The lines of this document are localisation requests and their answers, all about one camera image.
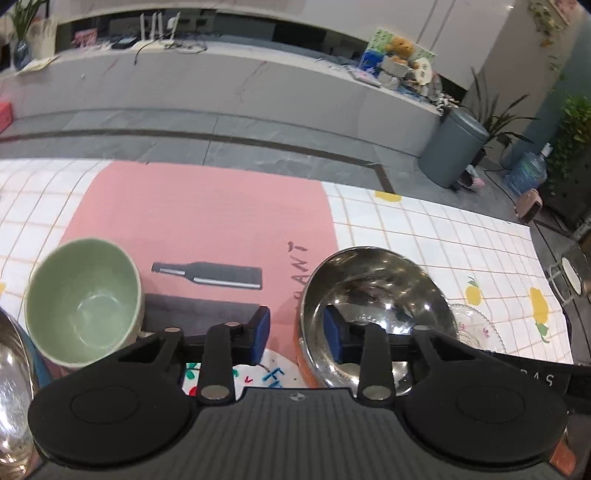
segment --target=lemon print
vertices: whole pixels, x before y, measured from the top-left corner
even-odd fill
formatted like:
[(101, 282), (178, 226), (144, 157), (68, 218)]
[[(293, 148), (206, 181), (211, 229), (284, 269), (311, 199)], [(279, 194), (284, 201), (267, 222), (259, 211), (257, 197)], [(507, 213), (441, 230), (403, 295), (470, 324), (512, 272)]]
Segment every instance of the lemon print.
[(472, 277), (468, 277), (470, 281), (468, 282), (468, 287), (466, 288), (466, 298), (468, 299), (468, 303), (470, 305), (480, 305), (482, 302), (482, 292), (480, 291), (480, 287), (476, 280)]
[(534, 310), (535, 326), (542, 337), (542, 341), (550, 343), (545, 338), (548, 335), (548, 327), (546, 326), (546, 323), (548, 323), (548, 303), (539, 288), (530, 288), (530, 300)]
[(386, 193), (386, 192), (375, 192), (375, 196), (379, 199), (386, 200), (386, 202), (399, 202), (402, 200), (400, 195), (396, 195), (395, 193)]

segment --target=stainless steel bowl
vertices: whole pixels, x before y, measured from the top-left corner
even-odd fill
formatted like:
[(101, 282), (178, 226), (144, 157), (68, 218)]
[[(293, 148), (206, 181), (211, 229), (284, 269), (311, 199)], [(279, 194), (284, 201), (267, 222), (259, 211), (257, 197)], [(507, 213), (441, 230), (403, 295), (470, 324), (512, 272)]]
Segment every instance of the stainless steel bowl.
[[(359, 365), (338, 365), (324, 336), (323, 310), (334, 304), (347, 322), (374, 322), (388, 333), (409, 335), (427, 325), (457, 337), (452, 311), (439, 288), (416, 264), (389, 250), (355, 247), (335, 253), (312, 273), (302, 296), (298, 341), (321, 385), (357, 392)], [(410, 390), (405, 362), (393, 362), (397, 394)]]
[(0, 479), (24, 476), (38, 462), (27, 423), (33, 396), (51, 380), (31, 339), (0, 309)]

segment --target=green bowl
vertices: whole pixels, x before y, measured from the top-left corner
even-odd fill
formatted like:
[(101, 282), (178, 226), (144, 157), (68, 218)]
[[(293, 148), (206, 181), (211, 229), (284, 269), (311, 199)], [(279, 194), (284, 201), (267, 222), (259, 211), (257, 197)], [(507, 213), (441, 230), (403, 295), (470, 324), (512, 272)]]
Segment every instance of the green bowl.
[(133, 260), (97, 238), (54, 250), (35, 270), (25, 299), (31, 340), (46, 358), (71, 369), (135, 342), (142, 317)]

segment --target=grid pattern tablecloth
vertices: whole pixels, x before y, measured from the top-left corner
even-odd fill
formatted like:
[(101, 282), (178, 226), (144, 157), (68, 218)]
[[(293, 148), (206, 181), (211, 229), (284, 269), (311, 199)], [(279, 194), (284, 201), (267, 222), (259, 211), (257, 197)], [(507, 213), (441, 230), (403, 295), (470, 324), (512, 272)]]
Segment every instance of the grid pattern tablecloth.
[(110, 161), (0, 161), (0, 306), (25, 328), (25, 290)]
[(529, 227), (358, 187), (323, 187), (340, 249), (393, 250), (420, 265), (450, 303), (484, 314), (507, 353), (572, 363), (566, 320)]

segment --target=white counter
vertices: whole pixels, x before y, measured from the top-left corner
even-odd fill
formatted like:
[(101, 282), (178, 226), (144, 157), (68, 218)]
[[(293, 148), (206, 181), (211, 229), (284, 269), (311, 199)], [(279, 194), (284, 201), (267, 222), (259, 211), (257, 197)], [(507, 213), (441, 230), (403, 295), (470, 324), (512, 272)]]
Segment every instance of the white counter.
[(420, 155), (439, 127), (434, 107), (352, 79), (327, 61), (209, 43), (199, 54), (85, 50), (35, 73), (0, 75), (15, 117), (107, 108), (248, 116), (359, 138)]

